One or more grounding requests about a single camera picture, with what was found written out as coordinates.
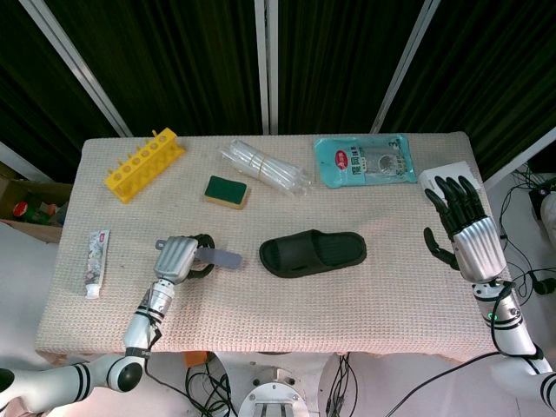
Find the yellow test tube rack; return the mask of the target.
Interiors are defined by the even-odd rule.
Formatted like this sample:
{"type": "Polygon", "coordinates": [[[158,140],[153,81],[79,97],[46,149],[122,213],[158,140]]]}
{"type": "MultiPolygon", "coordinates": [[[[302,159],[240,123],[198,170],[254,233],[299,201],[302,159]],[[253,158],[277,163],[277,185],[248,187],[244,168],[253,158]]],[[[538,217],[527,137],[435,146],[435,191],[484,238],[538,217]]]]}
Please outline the yellow test tube rack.
{"type": "Polygon", "coordinates": [[[185,148],[177,143],[177,134],[165,128],[152,132],[153,137],[136,147],[125,162],[109,170],[104,185],[122,203],[129,203],[151,184],[165,169],[179,159],[185,148]]]}

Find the green yellow sponge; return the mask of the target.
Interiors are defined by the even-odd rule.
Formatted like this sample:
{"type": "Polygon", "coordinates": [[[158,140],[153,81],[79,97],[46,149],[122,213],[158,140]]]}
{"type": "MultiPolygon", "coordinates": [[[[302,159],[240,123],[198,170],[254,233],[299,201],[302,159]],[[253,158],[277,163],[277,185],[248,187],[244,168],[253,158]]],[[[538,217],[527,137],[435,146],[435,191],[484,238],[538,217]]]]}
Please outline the green yellow sponge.
{"type": "Polygon", "coordinates": [[[212,175],[203,193],[206,201],[232,209],[242,209],[248,196],[248,186],[212,175]]]}

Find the white cardboard box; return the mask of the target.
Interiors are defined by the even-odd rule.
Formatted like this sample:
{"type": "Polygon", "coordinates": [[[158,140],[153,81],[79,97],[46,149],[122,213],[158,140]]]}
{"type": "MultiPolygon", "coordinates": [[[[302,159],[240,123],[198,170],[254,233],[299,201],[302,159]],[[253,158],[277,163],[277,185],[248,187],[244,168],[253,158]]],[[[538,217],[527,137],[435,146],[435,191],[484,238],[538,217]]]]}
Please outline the white cardboard box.
{"type": "Polygon", "coordinates": [[[478,180],[473,175],[470,166],[465,161],[451,163],[432,169],[425,169],[419,174],[418,181],[423,189],[431,189],[440,196],[443,196],[443,192],[438,188],[434,180],[436,176],[443,179],[452,177],[454,180],[457,180],[459,176],[464,176],[476,190],[480,190],[481,188],[478,180]]]}

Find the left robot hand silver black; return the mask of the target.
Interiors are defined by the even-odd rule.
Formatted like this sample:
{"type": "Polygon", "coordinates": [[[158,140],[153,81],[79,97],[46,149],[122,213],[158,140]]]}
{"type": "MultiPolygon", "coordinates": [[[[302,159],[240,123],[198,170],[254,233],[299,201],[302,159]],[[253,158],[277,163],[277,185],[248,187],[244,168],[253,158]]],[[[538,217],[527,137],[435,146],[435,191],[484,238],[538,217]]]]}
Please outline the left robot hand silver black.
{"type": "Polygon", "coordinates": [[[191,269],[199,248],[215,248],[215,242],[210,235],[170,236],[165,241],[159,240],[156,249],[160,251],[154,266],[156,277],[169,281],[174,285],[189,279],[201,279],[207,276],[214,264],[201,261],[205,268],[191,269]]]}

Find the white grey robot torso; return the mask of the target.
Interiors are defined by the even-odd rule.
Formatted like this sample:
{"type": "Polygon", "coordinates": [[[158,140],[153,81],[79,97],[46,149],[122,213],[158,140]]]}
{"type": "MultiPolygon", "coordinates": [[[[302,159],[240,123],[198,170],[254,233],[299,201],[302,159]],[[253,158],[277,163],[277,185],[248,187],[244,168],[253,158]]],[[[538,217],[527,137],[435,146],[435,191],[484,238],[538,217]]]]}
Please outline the white grey robot torso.
{"type": "Polygon", "coordinates": [[[321,386],[338,354],[217,352],[237,417],[340,417],[344,389],[321,386]]]}

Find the white rounded device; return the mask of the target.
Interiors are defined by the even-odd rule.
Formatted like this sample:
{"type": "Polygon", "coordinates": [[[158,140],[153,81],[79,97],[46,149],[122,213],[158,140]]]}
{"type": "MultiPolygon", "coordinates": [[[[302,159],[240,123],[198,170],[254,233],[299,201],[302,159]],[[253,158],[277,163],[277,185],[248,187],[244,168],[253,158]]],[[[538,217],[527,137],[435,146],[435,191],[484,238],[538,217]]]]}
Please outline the white rounded device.
{"type": "Polygon", "coordinates": [[[556,191],[546,188],[529,192],[535,218],[542,223],[546,235],[556,247],[556,191]]]}

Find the black slide slipper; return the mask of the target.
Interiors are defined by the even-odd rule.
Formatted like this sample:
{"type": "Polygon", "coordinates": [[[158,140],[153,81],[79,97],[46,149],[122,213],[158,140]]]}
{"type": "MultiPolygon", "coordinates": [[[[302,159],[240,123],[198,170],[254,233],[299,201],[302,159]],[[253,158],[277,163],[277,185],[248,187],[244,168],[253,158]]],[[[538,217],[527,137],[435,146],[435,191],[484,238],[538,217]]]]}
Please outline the black slide slipper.
{"type": "Polygon", "coordinates": [[[323,233],[310,229],[265,241],[261,264],[271,274],[293,279],[356,266],[367,258],[362,236],[354,232],[323,233]]]}

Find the white aluminium partition post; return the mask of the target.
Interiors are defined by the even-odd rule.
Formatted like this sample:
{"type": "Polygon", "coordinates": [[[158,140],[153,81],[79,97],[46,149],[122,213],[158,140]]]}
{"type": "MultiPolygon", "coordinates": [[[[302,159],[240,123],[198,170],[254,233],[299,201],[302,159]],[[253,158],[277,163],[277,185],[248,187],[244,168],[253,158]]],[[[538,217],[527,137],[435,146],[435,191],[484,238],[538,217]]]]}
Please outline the white aluminium partition post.
{"type": "Polygon", "coordinates": [[[134,134],[44,0],[18,0],[73,77],[120,137],[134,134]]]}
{"type": "Polygon", "coordinates": [[[279,0],[254,0],[257,65],[264,135],[279,133],[279,0]]]}
{"type": "Polygon", "coordinates": [[[407,71],[420,47],[423,37],[427,33],[430,23],[433,21],[436,10],[441,0],[423,0],[420,12],[416,17],[412,31],[407,39],[404,50],[400,55],[399,62],[391,77],[386,93],[382,99],[377,115],[370,129],[370,134],[377,134],[386,119],[387,113],[402,85],[407,71]]]}
{"type": "Polygon", "coordinates": [[[517,168],[536,156],[541,150],[545,149],[556,141],[556,126],[544,134],[538,141],[515,156],[508,164],[497,170],[487,180],[483,182],[486,191],[492,189],[501,182],[506,176],[514,172],[517,168]]]}
{"type": "Polygon", "coordinates": [[[30,181],[41,181],[43,173],[18,153],[0,142],[0,162],[30,181]]]}

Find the dark green curtain panel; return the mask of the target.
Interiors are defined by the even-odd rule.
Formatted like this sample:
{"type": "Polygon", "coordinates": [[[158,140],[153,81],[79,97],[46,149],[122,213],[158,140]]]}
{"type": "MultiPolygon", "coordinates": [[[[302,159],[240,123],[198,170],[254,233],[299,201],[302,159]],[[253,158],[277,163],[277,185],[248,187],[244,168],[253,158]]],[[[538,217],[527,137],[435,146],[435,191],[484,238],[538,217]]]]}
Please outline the dark green curtain panel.
{"type": "Polygon", "coordinates": [[[556,0],[440,0],[382,132],[462,131],[483,179],[556,127],[556,0]]]}
{"type": "Polygon", "coordinates": [[[279,0],[279,131],[367,133],[424,0],[279,0]]]}
{"type": "Polygon", "coordinates": [[[0,0],[0,142],[72,183],[90,138],[116,131],[18,0],[0,0]]]}
{"type": "Polygon", "coordinates": [[[45,0],[135,136],[259,135],[254,0],[45,0]]]}

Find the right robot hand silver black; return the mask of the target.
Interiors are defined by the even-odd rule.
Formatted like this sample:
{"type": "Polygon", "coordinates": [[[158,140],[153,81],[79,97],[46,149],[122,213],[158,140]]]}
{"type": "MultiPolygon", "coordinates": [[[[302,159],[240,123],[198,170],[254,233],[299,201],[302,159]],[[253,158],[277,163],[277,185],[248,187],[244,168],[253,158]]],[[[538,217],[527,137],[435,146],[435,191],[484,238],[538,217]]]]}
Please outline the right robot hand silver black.
{"type": "Polygon", "coordinates": [[[434,178],[443,195],[425,190],[452,244],[452,251],[441,248],[430,228],[423,230],[424,241],[433,257],[472,284],[487,284],[501,277],[506,257],[500,235],[483,208],[479,194],[465,176],[434,178]]]}

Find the bundle of clear plastic tubes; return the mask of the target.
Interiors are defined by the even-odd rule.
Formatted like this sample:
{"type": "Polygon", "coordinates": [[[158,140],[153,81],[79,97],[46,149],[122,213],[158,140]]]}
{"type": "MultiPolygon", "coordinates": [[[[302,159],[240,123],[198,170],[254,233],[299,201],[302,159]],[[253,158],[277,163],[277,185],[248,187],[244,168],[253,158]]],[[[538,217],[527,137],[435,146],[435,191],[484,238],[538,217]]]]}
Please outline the bundle of clear plastic tubes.
{"type": "Polygon", "coordinates": [[[241,140],[221,146],[219,152],[238,172],[286,195],[306,195],[311,188],[312,182],[304,169],[276,159],[241,140]]]}

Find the brown cardboard box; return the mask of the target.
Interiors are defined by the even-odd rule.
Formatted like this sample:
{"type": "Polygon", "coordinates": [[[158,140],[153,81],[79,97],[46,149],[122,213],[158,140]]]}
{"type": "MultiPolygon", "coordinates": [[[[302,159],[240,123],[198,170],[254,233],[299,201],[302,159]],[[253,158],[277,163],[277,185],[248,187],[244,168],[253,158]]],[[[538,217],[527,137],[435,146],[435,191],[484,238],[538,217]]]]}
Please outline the brown cardboard box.
{"type": "Polygon", "coordinates": [[[71,184],[24,180],[0,162],[0,222],[40,241],[59,243],[71,191],[71,184]],[[27,219],[12,213],[21,201],[33,211],[27,219]]]}

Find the grey brush black bristles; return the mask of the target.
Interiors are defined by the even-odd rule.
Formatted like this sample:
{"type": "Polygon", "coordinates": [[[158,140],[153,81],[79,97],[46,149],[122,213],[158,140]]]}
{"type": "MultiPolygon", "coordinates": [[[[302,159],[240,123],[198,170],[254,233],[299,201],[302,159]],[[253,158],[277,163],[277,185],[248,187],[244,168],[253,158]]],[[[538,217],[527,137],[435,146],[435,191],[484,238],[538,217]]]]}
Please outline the grey brush black bristles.
{"type": "Polygon", "coordinates": [[[201,261],[208,261],[218,267],[238,269],[242,262],[242,257],[240,255],[217,248],[199,248],[196,255],[197,259],[195,259],[193,266],[201,264],[201,261]]]}

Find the beige waffle table cloth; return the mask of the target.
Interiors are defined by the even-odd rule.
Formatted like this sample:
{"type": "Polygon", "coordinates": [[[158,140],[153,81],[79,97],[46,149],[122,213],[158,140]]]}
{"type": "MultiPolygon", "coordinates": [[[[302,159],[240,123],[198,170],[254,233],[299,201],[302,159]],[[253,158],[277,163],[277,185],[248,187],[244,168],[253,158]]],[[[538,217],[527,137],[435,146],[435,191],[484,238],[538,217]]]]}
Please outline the beige waffle table cloth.
{"type": "Polygon", "coordinates": [[[155,244],[172,235],[211,235],[242,257],[175,288],[156,350],[438,354],[466,361],[493,348],[470,285],[427,250],[430,228],[450,245],[417,183],[330,189],[319,179],[312,136],[251,136],[249,144],[300,166],[313,183],[290,196],[240,174],[219,148],[225,136],[185,137],[185,155],[131,202],[104,185],[139,138],[90,139],[82,149],[36,349],[48,354],[123,351],[132,314],[155,280],[155,244]],[[248,186],[242,209],[205,200],[216,175],[248,186]],[[89,235],[110,230],[98,299],[85,298],[89,235]],[[310,229],[350,231],[367,245],[354,267],[297,279],[270,274],[259,248],[310,229]]]}

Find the white toothpaste tube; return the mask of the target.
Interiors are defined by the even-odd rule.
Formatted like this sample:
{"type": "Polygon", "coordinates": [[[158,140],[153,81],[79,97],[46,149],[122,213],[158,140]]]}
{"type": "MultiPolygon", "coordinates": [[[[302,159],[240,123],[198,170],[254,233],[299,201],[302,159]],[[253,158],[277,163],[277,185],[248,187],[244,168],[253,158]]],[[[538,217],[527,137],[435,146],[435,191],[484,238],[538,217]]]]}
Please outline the white toothpaste tube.
{"type": "Polygon", "coordinates": [[[98,230],[89,235],[89,252],[85,272],[85,298],[98,299],[103,284],[110,230],[98,230]]]}

